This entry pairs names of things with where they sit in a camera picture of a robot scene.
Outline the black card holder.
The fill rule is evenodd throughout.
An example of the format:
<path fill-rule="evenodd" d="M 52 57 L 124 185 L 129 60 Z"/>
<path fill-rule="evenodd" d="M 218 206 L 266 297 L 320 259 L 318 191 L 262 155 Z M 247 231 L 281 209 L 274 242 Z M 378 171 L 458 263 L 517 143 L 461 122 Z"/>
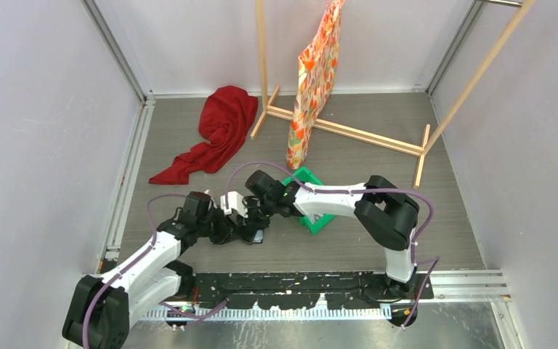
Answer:
<path fill-rule="evenodd" d="M 262 228 L 246 226 L 241 231 L 240 239 L 249 245 L 261 244 L 264 240 L 264 230 Z"/>

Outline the green plastic bin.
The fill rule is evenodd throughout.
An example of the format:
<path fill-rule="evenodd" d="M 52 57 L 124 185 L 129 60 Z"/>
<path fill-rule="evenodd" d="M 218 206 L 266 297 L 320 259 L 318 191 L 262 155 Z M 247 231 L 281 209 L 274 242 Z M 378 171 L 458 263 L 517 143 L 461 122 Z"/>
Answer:
<path fill-rule="evenodd" d="M 293 176 L 305 184 L 322 185 L 323 182 L 306 167 L 297 169 Z M 306 216 L 291 215 L 299 220 L 299 223 L 306 227 L 311 234 L 318 234 L 333 218 L 332 214 L 310 214 Z"/>

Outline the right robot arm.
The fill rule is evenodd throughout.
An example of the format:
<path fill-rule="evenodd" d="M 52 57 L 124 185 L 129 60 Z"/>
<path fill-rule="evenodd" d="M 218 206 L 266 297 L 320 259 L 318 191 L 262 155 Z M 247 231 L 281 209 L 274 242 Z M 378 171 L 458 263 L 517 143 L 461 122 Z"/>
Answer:
<path fill-rule="evenodd" d="M 384 248 L 384 284 L 394 298 L 414 290 L 417 270 L 411 244 L 416 235 L 419 205 L 385 177 L 373 175 L 356 185 L 330 186 L 309 182 L 286 184 L 257 170 L 245 183 L 256 199 L 250 217 L 270 218 L 333 215 L 356 219 L 372 239 Z"/>

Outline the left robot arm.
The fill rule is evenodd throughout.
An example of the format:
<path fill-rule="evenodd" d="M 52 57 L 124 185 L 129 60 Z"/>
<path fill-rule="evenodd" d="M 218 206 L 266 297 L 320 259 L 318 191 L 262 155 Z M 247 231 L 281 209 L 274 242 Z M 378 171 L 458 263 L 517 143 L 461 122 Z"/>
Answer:
<path fill-rule="evenodd" d="M 158 303 L 169 297 L 184 301 L 193 294 L 193 269 L 179 257 L 199 238 L 214 244 L 251 242 L 269 222 L 254 197 L 235 191 L 219 203 L 196 191 L 184 199 L 124 262 L 78 281 L 62 326 L 65 340 L 83 348 L 122 348 L 132 326 Z"/>

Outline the red cloth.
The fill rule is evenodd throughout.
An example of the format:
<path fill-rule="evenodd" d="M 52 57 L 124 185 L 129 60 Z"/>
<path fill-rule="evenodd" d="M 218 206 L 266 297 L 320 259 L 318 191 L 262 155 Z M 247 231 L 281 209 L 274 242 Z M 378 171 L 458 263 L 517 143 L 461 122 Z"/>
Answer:
<path fill-rule="evenodd" d="M 218 172 L 243 146 L 256 119 L 259 99 L 233 85 L 210 95 L 201 111 L 198 132 L 205 140 L 174 158 L 152 176 L 153 185 L 187 185 L 193 172 Z"/>

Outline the floral orange gift bag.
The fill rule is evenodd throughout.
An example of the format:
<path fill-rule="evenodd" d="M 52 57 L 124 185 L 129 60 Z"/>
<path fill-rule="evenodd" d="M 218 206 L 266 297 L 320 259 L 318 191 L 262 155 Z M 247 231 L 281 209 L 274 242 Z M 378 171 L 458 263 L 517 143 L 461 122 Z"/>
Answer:
<path fill-rule="evenodd" d="M 334 86 L 343 6 L 344 0 L 326 2 L 317 33 L 298 57 L 298 89 L 286 154 L 291 169 L 304 163 L 312 128 Z"/>

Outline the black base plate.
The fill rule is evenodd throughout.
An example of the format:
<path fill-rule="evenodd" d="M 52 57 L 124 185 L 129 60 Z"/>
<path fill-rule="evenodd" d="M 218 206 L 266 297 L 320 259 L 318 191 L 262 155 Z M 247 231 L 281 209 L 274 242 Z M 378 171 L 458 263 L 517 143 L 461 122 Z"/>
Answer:
<path fill-rule="evenodd" d="M 377 308 L 382 303 L 413 303 L 421 292 L 422 300 L 434 297 L 429 282 L 421 288 L 425 275 L 417 273 L 403 295 L 389 285 L 382 272 L 298 272 L 298 273 L 198 273 L 190 293 L 169 297 L 169 302 L 194 302 L 213 308 L 227 301 L 227 308 L 249 310 L 311 309 L 325 301 L 329 310 Z"/>

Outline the wooden rack frame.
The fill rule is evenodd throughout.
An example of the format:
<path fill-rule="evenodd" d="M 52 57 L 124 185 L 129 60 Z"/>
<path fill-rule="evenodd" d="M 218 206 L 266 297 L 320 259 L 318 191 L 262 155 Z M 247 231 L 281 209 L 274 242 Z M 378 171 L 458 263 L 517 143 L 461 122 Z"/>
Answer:
<path fill-rule="evenodd" d="M 468 16 L 471 7 L 478 7 L 478 15 L 483 15 L 485 9 L 485 4 L 479 5 L 481 3 L 488 3 L 487 5 L 501 5 L 499 2 L 505 1 L 472 1 L 473 4 L 468 6 Z M 381 115 L 375 115 L 373 107 L 384 107 L 391 106 L 391 99 L 394 97 L 399 97 L 398 102 L 423 102 L 426 100 L 427 104 L 432 103 L 432 96 L 427 91 L 424 92 L 393 92 L 393 93 L 381 93 L 381 94 L 351 94 L 351 95 L 329 95 L 328 101 L 326 103 L 325 109 L 318 116 L 317 120 L 313 123 L 311 131 L 315 128 L 316 131 L 319 129 L 320 132 L 326 131 L 335 135 L 348 137 L 353 140 L 362 141 L 371 145 L 379 146 L 384 149 L 389 149 L 389 151 L 396 151 L 398 153 L 405 154 L 415 159 L 411 175 L 412 184 L 408 184 L 412 188 L 418 188 L 421 186 L 425 158 L 429 155 L 433 146 L 436 142 L 441 141 L 442 133 L 446 130 L 453 118 L 458 114 L 461 107 L 468 100 L 470 94 L 474 91 L 478 82 L 485 75 L 486 70 L 491 66 L 495 58 L 498 56 L 504 44 L 511 37 L 514 30 L 519 26 L 522 19 L 528 13 L 530 8 L 534 5 L 535 1 L 507 1 L 512 2 L 510 5 L 511 9 L 514 9 L 514 13 L 509 18 L 508 23 L 505 28 L 499 34 L 499 37 L 495 40 L 492 47 L 489 49 L 488 53 L 483 57 L 482 62 L 479 63 L 475 72 L 466 82 L 466 86 L 458 93 L 456 100 L 451 103 L 449 111 L 445 112 L 442 116 L 442 121 L 434 121 L 431 119 L 433 116 L 426 116 L 427 113 L 435 114 L 435 119 L 437 118 L 437 111 L 435 107 L 431 106 L 432 111 L 425 111 L 425 116 L 408 116 L 408 124 L 411 122 L 416 125 L 415 131 L 411 134 L 408 131 L 398 131 L 399 118 L 398 116 L 390 116 L 390 112 L 381 112 Z M 249 138 L 255 140 L 258 136 L 260 129 L 268 116 L 272 118 L 282 119 L 288 122 L 288 130 L 290 127 L 290 122 L 293 116 L 293 106 L 279 107 L 273 105 L 276 98 L 279 95 L 280 87 L 277 85 L 274 89 L 271 88 L 269 92 L 269 84 L 266 81 L 267 78 L 267 58 L 266 58 L 266 39 L 265 39 L 265 24 L 264 20 L 264 2 L 263 1 L 253 1 L 254 3 L 254 17 L 256 20 L 256 39 L 257 39 L 257 54 L 259 60 L 259 67 L 262 73 L 260 78 L 261 82 L 261 110 L 257 116 L 252 130 L 250 130 Z M 381 97 L 381 102 L 379 105 L 374 105 L 373 98 Z M 364 103 L 364 106 L 352 105 L 353 108 L 348 108 L 347 102 L 356 102 L 355 104 Z M 399 107 L 392 107 L 391 111 L 398 111 Z M 390 125 L 390 133 L 385 133 L 382 131 L 384 125 L 387 127 Z"/>

